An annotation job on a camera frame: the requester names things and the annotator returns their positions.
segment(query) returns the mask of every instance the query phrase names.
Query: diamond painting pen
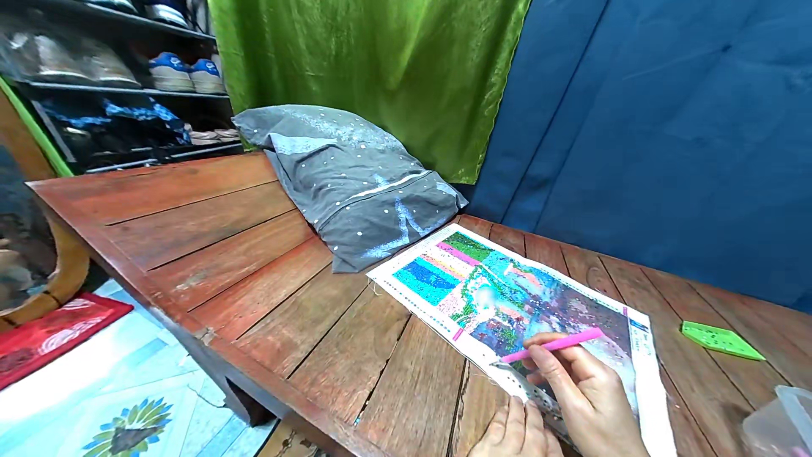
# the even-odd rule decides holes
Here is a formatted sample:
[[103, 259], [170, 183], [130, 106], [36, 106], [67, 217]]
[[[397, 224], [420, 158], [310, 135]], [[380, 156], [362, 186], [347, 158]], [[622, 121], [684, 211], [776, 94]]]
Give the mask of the diamond painting pen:
[[[602, 336], [603, 331], [598, 327], [593, 327], [591, 329], [584, 330], [583, 332], [557, 339], [553, 342], [544, 343], [542, 344], [542, 347], [546, 350], [558, 350], [563, 349], [565, 347], [572, 347], [577, 344], [581, 344], [582, 342], [594, 340], [595, 338], [600, 338]], [[496, 365], [497, 363], [513, 363], [516, 362], [517, 360], [529, 358], [530, 353], [525, 349], [520, 350], [519, 352], [514, 352], [513, 354], [505, 355], [504, 357], [499, 359], [499, 362], [493, 362], [491, 365]]]

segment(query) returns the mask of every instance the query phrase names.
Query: plastic container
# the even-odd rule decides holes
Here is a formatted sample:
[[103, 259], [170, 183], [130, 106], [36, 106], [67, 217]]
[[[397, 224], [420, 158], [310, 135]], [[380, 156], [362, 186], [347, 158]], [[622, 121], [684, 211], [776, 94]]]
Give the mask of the plastic container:
[[812, 457], [812, 392], [775, 387], [778, 398], [751, 414], [743, 424], [755, 457]]

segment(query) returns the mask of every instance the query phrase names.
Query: blue wall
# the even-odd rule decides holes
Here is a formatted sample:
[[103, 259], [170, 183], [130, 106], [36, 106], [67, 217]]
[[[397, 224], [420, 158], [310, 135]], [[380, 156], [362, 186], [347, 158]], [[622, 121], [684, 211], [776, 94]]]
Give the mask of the blue wall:
[[809, 311], [812, 2], [534, 0], [469, 213]]

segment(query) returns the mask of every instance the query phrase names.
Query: hand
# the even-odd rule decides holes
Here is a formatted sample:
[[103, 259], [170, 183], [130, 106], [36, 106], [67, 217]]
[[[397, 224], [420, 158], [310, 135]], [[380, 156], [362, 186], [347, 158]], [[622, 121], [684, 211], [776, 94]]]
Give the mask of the hand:
[[468, 457], [564, 457], [553, 433], [544, 428], [534, 402], [523, 407], [518, 397], [501, 407], [490, 420], [482, 440]]
[[532, 359], [522, 363], [533, 384], [550, 383], [561, 406], [572, 442], [584, 457], [648, 457], [640, 427], [628, 405], [623, 383], [581, 346], [555, 353], [541, 344], [565, 337], [562, 333], [539, 333], [525, 341]]

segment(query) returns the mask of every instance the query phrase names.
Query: gray pillow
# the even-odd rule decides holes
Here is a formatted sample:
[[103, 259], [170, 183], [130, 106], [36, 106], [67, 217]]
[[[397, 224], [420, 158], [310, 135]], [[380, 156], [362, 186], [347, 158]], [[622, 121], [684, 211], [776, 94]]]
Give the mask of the gray pillow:
[[468, 204], [395, 137], [351, 112], [281, 105], [233, 120], [266, 149], [285, 192], [333, 251], [333, 272], [363, 270]]

